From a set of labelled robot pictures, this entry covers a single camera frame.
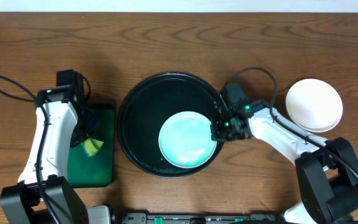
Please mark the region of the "mint plate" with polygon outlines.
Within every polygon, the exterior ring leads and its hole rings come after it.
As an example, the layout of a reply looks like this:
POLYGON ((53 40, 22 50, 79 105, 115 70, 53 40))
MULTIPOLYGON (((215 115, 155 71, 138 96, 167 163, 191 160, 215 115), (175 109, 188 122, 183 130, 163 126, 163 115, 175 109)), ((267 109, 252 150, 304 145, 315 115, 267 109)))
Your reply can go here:
POLYGON ((158 146, 162 156, 175 167, 202 166, 217 151, 211 137, 211 121, 201 113, 182 111, 169 117, 160 128, 158 146))
POLYGON ((298 121, 305 129, 322 133, 334 128, 342 114, 343 104, 338 94, 306 95, 301 100, 298 121))

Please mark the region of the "green sponge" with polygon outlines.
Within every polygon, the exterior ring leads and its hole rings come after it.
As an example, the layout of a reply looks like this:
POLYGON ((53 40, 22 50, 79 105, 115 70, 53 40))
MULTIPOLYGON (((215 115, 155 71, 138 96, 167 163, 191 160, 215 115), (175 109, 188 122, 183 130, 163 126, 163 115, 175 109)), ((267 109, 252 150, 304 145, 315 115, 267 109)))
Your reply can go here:
POLYGON ((83 149, 85 150, 85 153, 88 157, 92 157, 99 152, 99 150, 103 147, 103 145, 104 145, 103 141, 93 138, 88 138, 83 142, 83 149))

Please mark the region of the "black round tray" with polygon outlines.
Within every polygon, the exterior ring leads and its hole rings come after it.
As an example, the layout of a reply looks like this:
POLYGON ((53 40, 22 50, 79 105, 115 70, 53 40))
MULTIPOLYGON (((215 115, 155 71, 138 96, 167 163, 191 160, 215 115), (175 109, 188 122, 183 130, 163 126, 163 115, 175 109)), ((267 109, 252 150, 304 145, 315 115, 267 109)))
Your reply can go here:
POLYGON ((164 178, 193 175, 218 156, 219 143, 204 164, 185 169, 169 163, 158 145, 158 134, 171 116, 194 111, 211 119, 216 114, 219 93, 202 78, 189 73, 167 72, 146 78, 124 98, 117 117, 119 144, 128 159, 142 171, 164 178))

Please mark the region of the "white plate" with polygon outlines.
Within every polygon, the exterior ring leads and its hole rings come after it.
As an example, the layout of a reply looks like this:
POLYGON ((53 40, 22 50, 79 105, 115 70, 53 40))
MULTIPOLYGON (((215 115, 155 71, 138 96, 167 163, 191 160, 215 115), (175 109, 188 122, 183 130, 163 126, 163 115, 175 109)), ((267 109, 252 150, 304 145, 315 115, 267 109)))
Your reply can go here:
POLYGON ((330 84, 314 78, 296 82, 286 95, 285 105, 294 123, 315 133, 335 128, 343 115, 339 93, 330 84))

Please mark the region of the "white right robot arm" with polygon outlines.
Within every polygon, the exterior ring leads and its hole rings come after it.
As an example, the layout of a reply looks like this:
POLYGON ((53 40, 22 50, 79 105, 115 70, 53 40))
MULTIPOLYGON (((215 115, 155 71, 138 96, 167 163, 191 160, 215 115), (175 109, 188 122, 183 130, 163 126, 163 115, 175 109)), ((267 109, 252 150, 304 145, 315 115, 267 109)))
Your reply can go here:
POLYGON ((316 136, 284 118, 271 103, 246 97, 239 83, 226 85, 215 103, 212 139, 256 138, 296 169, 301 202, 283 214, 288 223, 353 223, 358 209, 358 159, 344 138, 316 136))

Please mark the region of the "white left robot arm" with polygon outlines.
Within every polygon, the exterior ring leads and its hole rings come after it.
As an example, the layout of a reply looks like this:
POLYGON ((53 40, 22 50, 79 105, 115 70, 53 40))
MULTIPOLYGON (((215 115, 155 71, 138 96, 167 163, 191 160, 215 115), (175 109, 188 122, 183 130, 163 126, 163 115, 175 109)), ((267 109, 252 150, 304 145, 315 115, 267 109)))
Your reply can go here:
POLYGON ((70 149, 90 138, 97 117, 86 105, 88 80, 74 70, 57 72, 54 88, 33 96, 37 127, 16 185, 2 189, 9 223, 110 223, 109 207, 87 207, 68 182, 70 149))

